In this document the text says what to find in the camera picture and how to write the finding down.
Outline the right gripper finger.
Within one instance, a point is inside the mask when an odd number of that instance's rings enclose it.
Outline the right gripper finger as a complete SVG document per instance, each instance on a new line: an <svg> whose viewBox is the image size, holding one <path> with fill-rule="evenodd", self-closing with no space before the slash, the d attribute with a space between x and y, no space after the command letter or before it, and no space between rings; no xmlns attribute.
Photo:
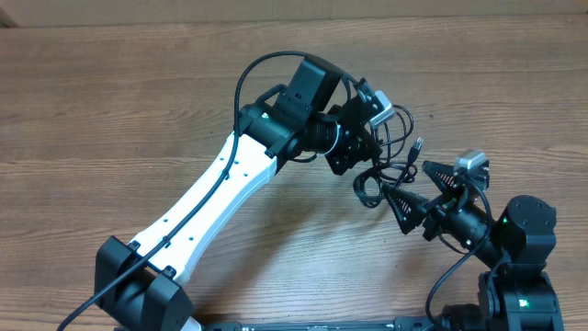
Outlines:
<svg viewBox="0 0 588 331"><path fill-rule="evenodd" d="M423 162L423 171L440 191L438 200L458 199L463 193L462 182L452 165L432 161Z"/></svg>
<svg viewBox="0 0 588 331"><path fill-rule="evenodd" d="M421 225L432 209L431 200L403 188L385 184L382 192L403 234Z"/></svg>

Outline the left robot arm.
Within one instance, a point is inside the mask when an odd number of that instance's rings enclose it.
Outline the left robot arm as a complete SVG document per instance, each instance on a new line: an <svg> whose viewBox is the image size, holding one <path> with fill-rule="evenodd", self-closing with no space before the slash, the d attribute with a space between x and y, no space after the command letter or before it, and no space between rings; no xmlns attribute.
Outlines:
<svg viewBox="0 0 588 331"><path fill-rule="evenodd" d="M343 174L379 158L372 132L394 113L381 91L305 53L286 85L236 105L233 131L205 173L159 220L96 254L94 304L126 330L197 330L185 285L238 209L302 153Z"/></svg>

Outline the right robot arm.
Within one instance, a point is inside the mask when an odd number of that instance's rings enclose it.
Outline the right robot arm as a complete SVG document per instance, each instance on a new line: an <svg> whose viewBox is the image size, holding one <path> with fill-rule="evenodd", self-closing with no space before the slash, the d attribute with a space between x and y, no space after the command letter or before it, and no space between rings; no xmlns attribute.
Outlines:
<svg viewBox="0 0 588 331"><path fill-rule="evenodd" d="M563 329L559 300L544 270L556 245L556 209L519 195L492 217L484 194L490 184L486 160L454 165L426 161L423 171L440 191L432 200L396 186L382 189L401 230L408 233L421 225L427 241L448 234L466 251L459 266L476 257L488 267L478 278L478 303L428 313L424 329Z"/></svg>

